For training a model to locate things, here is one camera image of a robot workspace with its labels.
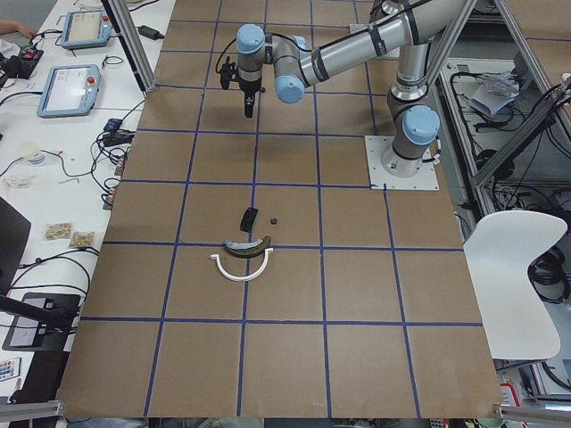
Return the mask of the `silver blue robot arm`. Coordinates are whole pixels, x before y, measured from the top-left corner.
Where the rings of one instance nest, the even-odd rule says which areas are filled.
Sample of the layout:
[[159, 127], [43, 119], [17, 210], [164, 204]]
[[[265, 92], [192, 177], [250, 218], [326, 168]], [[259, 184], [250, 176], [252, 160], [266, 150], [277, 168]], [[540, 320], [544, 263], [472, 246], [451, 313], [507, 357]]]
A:
[[430, 87], [430, 46], [434, 36], [450, 24], [457, 7], [456, 1], [376, 1], [368, 23], [313, 48], [305, 45], [303, 37], [244, 24], [234, 42], [236, 60], [220, 58], [217, 64], [220, 85], [223, 89], [232, 82], [239, 85], [244, 93], [244, 114], [251, 117], [266, 65], [274, 70], [277, 98], [292, 104], [302, 99], [307, 88], [398, 51], [394, 81], [386, 89], [396, 135], [381, 161], [389, 174], [410, 178], [418, 173], [440, 127], [438, 115], [424, 104]]

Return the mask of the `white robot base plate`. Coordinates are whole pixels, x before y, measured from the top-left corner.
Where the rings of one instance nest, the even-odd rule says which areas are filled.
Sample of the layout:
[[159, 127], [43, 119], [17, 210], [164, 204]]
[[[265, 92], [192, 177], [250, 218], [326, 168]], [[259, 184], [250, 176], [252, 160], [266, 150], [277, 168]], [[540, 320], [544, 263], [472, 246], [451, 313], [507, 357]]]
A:
[[427, 146], [423, 157], [404, 160], [393, 151], [392, 136], [365, 136], [370, 188], [374, 190], [438, 191], [434, 156]]

